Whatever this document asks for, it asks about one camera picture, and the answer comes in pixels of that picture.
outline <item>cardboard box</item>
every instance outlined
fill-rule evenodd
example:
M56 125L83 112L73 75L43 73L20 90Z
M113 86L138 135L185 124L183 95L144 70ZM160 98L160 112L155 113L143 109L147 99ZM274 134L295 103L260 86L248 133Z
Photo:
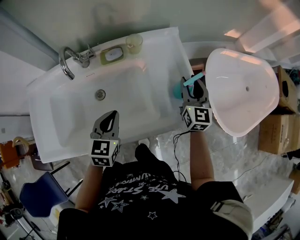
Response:
M281 154L300 148L300 115L269 115L260 123L258 149Z
M289 178L294 180L291 192L298 194L300 192L300 170L294 169Z
M298 113L297 88L281 66L274 68L279 84L279 103L276 113Z

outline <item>person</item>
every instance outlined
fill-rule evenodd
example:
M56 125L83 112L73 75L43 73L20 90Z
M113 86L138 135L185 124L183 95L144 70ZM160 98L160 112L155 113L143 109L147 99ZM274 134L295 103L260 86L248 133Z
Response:
M250 239L252 215L232 182L214 180L203 132L190 134L191 184L177 181L145 144L137 162L90 165L75 209L60 213L57 239L104 237Z

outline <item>faucet handle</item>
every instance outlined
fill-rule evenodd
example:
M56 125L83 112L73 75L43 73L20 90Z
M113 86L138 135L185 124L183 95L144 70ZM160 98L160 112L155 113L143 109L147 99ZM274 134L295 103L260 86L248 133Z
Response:
M90 48L90 45L88 44L88 51L86 52L86 57L88 59L91 59L91 58L95 58L96 57L96 54L94 52L94 50L92 48Z

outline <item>faucet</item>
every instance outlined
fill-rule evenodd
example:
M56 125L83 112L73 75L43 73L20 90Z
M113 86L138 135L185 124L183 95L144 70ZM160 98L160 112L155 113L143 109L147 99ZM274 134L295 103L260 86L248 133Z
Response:
M65 53L69 54L73 58L73 60L77 62L81 67L87 68L90 65L90 58L96 57L95 52L90 48L89 45L88 45L88 49L89 50L85 56L82 56L80 53L74 52L69 47L62 47L60 49L60 53L59 53L60 66L64 74L67 75L67 77L70 80L73 80L75 75L71 72L71 70L67 65Z

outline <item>fiducial marker cube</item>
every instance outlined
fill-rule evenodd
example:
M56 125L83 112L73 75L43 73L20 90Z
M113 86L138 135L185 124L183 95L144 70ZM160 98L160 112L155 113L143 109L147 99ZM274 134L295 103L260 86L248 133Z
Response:
M112 167L119 151L118 140L90 139L89 156L94 166Z
M205 131L212 124L212 109L206 107L186 106L182 117L188 130Z

